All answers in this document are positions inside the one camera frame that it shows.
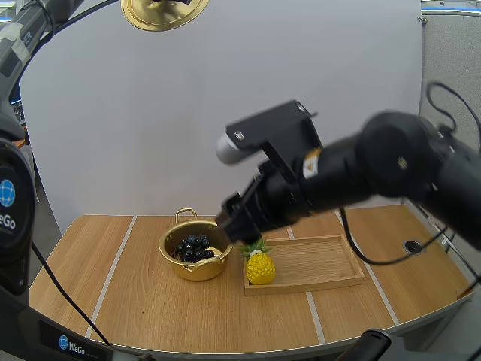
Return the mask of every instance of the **pineapple leaves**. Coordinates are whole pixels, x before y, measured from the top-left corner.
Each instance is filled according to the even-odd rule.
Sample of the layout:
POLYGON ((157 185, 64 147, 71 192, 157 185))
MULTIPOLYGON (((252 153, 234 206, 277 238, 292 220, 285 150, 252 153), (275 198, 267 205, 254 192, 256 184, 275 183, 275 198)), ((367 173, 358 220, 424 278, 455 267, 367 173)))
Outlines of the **pineapple leaves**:
POLYGON ((263 239, 259 239, 257 242, 254 242, 252 244, 242 244, 241 246, 239 246, 239 248, 242 251, 242 255, 246 258, 249 258, 250 254, 254 250, 260 250, 263 253, 267 253, 272 249, 272 248, 266 248, 265 240, 263 239))

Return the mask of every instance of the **yellow label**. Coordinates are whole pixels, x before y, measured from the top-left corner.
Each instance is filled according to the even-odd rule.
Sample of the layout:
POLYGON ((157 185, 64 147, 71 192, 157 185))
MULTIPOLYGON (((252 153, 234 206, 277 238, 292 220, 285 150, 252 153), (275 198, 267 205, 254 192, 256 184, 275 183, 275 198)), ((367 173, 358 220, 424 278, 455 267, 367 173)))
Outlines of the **yellow label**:
POLYGON ((302 167, 302 174, 304 175, 304 178, 309 179, 317 175, 317 161, 320 153, 321 148, 316 148, 306 154, 302 167))

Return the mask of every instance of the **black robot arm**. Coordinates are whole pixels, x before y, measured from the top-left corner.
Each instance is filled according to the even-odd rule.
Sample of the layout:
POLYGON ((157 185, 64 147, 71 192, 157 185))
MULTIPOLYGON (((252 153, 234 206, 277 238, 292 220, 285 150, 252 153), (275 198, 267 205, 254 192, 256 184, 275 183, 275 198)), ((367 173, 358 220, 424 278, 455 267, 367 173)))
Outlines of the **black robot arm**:
POLYGON ((323 147, 310 118, 292 101, 228 126, 230 151, 263 150, 269 158, 242 196, 222 204, 217 223, 232 241, 249 243, 261 232, 379 194, 422 205, 481 249, 477 153, 427 120, 399 112, 380 113, 360 133, 323 147))

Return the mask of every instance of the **pot handle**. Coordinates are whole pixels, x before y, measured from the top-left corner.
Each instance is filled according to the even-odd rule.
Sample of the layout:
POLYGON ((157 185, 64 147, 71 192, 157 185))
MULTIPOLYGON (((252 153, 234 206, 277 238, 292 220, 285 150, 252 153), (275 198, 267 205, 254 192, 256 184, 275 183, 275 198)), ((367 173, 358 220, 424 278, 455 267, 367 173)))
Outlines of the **pot handle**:
POLYGON ((197 219, 197 214, 192 208, 181 208, 177 213, 175 214, 175 224, 179 223, 179 214, 183 212, 190 212, 194 215, 194 218, 197 219))
POLYGON ((194 272, 197 268, 200 268, 204 265, 209 265, 211 263, 224 263, 224 260, 223 259, 220 259, 219 256, 215 256, 213 258, 208 258, 208 259, 203 259, 202 261, 198 261, 195 265, 194 265, 194 268, 189 268, 189 267, 185 267, 184 266, 184 269, 189 271, 189 272, 194 272))

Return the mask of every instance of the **wooden tray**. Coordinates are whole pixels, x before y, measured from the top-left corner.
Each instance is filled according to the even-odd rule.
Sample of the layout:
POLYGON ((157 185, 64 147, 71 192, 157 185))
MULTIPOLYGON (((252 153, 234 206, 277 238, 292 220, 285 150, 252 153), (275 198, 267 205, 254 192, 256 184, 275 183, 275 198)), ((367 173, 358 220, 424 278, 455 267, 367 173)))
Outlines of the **wooden tray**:
POLYGON ((276 277, 271 284, 251 284, 244 260, 245 296, 327 290, 365 280, 344 235, 271 239, 266 247, 272 248, 268 255, 276 266, 276 277))

